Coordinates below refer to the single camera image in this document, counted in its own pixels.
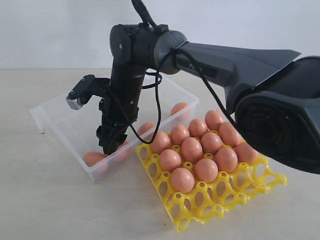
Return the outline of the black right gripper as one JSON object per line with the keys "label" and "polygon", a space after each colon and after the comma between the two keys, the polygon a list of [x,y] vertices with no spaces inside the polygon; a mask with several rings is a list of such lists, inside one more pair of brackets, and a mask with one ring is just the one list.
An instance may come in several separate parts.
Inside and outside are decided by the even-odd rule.
{"label": "black right gripper", "polygon": [[103,152],[111,155],[125,142],[128,127],[137,120],[140,78],[99,78],[98,83],[102,86],[99,103],[102,116],[96,136]]}

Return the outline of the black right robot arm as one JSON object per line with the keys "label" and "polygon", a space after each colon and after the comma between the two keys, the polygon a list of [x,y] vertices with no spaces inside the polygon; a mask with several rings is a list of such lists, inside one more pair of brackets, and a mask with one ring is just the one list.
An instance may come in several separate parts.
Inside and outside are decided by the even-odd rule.
{"label": "black right robot arm", "polygon": [[289,49],[192,43],[166,25],[112,27],[111,78],[99,108],[99,145],[112,154],[138,117],[148,69],[187,72],[224,89],[221,111],[259,153],[291,168],[320,172],[320,58]]}

